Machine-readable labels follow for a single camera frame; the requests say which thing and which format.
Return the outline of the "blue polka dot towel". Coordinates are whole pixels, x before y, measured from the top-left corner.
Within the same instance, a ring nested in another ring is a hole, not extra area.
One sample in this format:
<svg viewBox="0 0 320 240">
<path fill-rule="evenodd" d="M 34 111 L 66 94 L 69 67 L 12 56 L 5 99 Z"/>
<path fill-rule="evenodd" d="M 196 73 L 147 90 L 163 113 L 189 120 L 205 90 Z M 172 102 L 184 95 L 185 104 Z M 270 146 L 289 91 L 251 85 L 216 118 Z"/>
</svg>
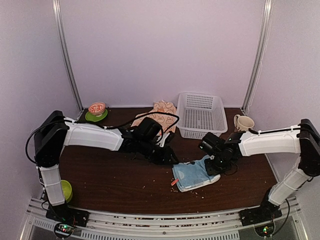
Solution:
<svg viewBox="0 0 320 240">
<path fill-rule="evenodd" d="M 181 162 L 173 165 L 173 177 L 177 180 L 176 185 L 180 192 L 192 191 L 220 180 L 220 174 L 208 175 L 205 167 L 206 159 L 210 159 L 210 156 L 205 155 L 199 160 Z"/>
</svg>

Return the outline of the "white plastic basket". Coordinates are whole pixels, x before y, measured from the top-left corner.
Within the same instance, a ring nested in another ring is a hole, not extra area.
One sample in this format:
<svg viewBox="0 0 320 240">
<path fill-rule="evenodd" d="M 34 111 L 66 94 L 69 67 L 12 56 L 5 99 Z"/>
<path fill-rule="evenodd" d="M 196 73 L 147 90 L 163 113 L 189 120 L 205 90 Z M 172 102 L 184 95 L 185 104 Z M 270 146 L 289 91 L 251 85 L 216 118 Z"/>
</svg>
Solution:
<svg viewBox="0 0 320 240">
<path fill-rule="evenodd" d="M 228 131 L 222 99 L 218 96 L 182 92 L 178 96 L 176 126 L 182 138 L 202 139 L 208 132 L 216 136 Z"/>
</svg>

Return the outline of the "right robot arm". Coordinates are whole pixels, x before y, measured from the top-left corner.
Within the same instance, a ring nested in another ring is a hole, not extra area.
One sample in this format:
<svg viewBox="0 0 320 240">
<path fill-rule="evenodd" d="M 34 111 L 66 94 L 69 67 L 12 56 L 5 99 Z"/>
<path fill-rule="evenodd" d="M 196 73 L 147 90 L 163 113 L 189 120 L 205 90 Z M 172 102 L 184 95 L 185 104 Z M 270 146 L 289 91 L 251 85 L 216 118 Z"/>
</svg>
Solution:
<svg viewBox="0 0 320 240">
<path fill-rule="evenodd" d="M 305 182 L 320 175 L 320 134 L 305 118 L 297 125 L 267 131 L 239 131 L 224 140 L 208 132 L 198 147 L 209 157 L 205 160 L 208 175 L 221 174 L 231 162 L 261 154 L 291 153 L 299 157 L 284 179 L 274 185 L 256 210 L 259 220 L 268 220 L 286 198 Z"/>
</svg>

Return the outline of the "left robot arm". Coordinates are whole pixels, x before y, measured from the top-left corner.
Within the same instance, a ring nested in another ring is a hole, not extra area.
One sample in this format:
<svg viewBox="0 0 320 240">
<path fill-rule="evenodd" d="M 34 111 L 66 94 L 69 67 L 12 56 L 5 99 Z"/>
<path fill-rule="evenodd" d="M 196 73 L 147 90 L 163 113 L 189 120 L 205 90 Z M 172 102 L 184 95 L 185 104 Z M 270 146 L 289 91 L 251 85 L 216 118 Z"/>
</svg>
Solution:
<svg viewBox="0 0 320 240">
<path fill-rule="evenodd" d="M 84 146 L 106 149 L 121 153 L 139 153 L 156 165 L 176 165 L 179 163 L 169 146 L 173 132 L 151 118 L 151 113 L 137 117 L 142 121 L 132 129 L 126 126 L 133 119 L 118 126 L 103 126 L 92 121 L 76 121 L 65 117 L 60 110 L 50 116 L 35 129 L 29 140 L 34 141 L 34 157 L 26 155 L 36 165 L 43 180 L 52 213 L 61 222 L 72 218 L 72 211 L 66 207 L 59 171 L 60 156 L 67 146 Z"/>
</svg>

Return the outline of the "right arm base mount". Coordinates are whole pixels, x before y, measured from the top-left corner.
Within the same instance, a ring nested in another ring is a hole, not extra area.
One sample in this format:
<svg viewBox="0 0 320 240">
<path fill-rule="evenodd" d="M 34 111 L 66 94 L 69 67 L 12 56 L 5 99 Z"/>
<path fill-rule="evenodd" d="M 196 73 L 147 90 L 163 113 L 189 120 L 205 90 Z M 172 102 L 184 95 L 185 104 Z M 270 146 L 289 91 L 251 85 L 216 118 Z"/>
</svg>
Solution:
<svg viewBox="0 0 320 240">
<path fill-rule="evenodd" d="M 262 207 L 247 208 L 239 212 L 240 221 L 243 227 L 271 222 L 281 216 L 282 212 L 279 209 L 270 210 Z"/>
</svg>

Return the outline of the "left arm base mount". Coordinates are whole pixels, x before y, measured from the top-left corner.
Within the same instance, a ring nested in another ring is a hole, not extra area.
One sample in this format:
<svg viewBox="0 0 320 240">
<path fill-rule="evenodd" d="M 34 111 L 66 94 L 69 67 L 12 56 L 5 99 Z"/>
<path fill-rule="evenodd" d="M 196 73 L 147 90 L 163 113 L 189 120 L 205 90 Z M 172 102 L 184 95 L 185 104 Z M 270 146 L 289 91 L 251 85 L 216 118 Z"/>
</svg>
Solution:
<svg viewBox="0 0 320 240">
<path fill-rule="evenodd" d="M 90 213 L 88 211 L 67 207 L 65 209 L 49 209 L 45 217 L 70 226 L 86 227 L 89 215 Z"/>
</svg>

